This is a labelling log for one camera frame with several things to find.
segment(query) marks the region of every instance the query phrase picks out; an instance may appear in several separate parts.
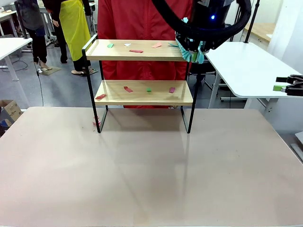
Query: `red paper piece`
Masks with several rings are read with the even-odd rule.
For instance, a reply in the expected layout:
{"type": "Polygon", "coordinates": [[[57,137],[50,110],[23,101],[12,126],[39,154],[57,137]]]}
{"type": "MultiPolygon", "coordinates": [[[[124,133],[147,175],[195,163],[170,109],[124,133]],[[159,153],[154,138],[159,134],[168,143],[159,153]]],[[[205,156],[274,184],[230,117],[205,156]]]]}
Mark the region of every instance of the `red paper piece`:
{"type": "Polygon", "coordinates": [[[129,52],[143,53],[143,51],[139,51],[139,50],[130,50],[129,52]]]}
{"type": "Polygon", "coordinates": [[[131,90],[129,87],[124,87],[124,89],[125,89],[125,91],[127,91],[129,93],[133,92],[133,90],[131,90]]]}
{"type": "MultiPolygon", "coordinates": [[[[99,126],[100,126],[101,125],[101,121],[99,121],[98,123],[99,123],[99,126]]],[[[93,122],[93,125],[96,126],[96,123],[93,122]]]]}
{"type": "Polygon", "coordinates": [[[152,46],[152,48],[157,48],[157,47],[161,47],[162,46],[162,43],[161,42],[158,42],[156,43],[154,46],[152,46]]]}
{"type": "Polygon", "coordinates": [[[175,88],[175,87],[171,87],[171,88],[169,89],[169,92],[170,92],[170,93],[174,93],[174,92],[175,92],[175,90],[176,90],[176,88],[175,88]]]}
{"type": "Polygon", "coordinates": [[[98,97],[96,98],[96,100],[100,100],[100,99],[102,99],[102,98],[104,98],[104,97],[106,97],[106,95],[105,95],[105,94],[102,94],[102,95],[98,96],[98,97]]]}

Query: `black pants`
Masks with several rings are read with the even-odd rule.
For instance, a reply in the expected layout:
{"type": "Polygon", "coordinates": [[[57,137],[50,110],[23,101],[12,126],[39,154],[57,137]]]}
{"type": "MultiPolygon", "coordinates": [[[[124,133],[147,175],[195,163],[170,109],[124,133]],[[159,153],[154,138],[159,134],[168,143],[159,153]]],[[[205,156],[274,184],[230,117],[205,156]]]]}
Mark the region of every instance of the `black pants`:
{"type": "Polygon", "coordinates": [[[76,71],[82,71],[85,69],[85,62],[83,57],[81,57],[79,60],[74,61],[74,67],[76,71]]]}
{"type": "Polygon", "coordinates": [[[59,47],[61,50],[61,62],[67,60],[67,52],[66,52],[66,41],[64,38],[64,34],[62,31],[61,23],[59,21],[59,27],[54,26],[55,34],[57,36],[57,40],[59,43],[59,47]]]}
{"type": "Polygon", "coordinates": [[[46,63],[47,51],[46,51],[46,43],[44,36],[36,36],[36,32],[26,28],[29,36],[33,39],[33,56],[34,62],[40,61],[46,63]]]}

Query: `two-tier shelf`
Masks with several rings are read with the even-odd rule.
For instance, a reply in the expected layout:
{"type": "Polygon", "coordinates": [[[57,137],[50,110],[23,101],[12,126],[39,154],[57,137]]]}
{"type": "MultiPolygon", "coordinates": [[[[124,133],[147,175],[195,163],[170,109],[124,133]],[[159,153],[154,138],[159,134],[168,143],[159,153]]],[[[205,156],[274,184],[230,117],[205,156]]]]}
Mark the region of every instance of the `two-tier shelf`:
{"type": "Polygon", "coordinates": [[[180,106],[184,124],[188,133],[191,131],[193,121],[198,85],[195,88],[194,99],[187,85],[187,75],[189,63],[187,64],[185,80],[167,81],[167,80],[104,80],[102,61],[184,61],[180,49],[170,46],[176,44],[176,41],[156,41],[156,40],[104,40],[96,39],[93,36],[89,42],[83,47],[82,53],[84,60],[99,61],[101,84],[97,94],[94,97],[91,85],[90,75],[87,76],[89,84],[90,98],[94,110],[97,130],[101,133],[103,128],[108,105],[166,105],[180,106]],[[152,48],[157,42],[161,42],[162,46],[152,48]],[[129,52],[130,50],[142,50],[143,53],[129,52]],[[128,93],[124,87],[129,87],[133,92],[128,93]],[[174,93],[170,93],[169,89],[175,88],[174,93]],[[105,94],[101,100],[96,97],[105,94]],[[105,105],[106,110],[99,126],[96,105],[105,105]],[[192,106],[189,124],[187,124],[183,106],[192,106]]]}

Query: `cardboard box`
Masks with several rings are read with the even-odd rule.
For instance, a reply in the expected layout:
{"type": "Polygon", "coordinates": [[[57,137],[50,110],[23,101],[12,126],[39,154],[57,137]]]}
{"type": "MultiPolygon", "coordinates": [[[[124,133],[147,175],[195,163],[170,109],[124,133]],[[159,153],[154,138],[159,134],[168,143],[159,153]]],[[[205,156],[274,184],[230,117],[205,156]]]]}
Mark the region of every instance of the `cardboard box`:
{"type": "Polygon", "coordinates": [[[20,107],[14,100],[0,100],[0,125],[11,126],[21,115],[20,107]]]}

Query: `yellow apron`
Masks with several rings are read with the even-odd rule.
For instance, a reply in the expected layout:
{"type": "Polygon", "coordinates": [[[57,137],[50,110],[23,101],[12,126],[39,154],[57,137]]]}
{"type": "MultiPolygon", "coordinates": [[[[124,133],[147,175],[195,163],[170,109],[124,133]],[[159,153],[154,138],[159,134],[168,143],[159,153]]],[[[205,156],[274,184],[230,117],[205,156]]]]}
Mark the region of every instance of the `yellow apron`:
{"type": "Polygon", "coordinates": [[[82,47],[90,40],[82,0],[61,3],[60,22],[73,61],[82,57],[82,47]]]}

